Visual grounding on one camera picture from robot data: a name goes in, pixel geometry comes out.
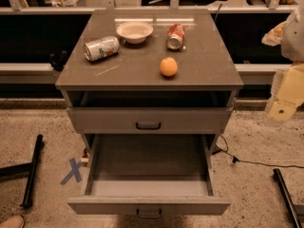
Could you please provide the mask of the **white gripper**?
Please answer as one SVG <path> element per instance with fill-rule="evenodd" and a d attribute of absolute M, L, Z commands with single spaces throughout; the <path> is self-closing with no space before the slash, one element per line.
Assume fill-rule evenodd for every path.
<path fill-rule="evenodd" d="M 261 42 L 271 47 L 281 44 L 283 57 L 293 62 L 303 62 L 304 7 L 299 5 L 286 22 L 272 28 Z M 266 123 L 273 126 L 286 123 L 303 104 L 304 64 L 292 64 L 287 69 L 279 69 L 273 79 L 271 98 L 265 107 Z"/>

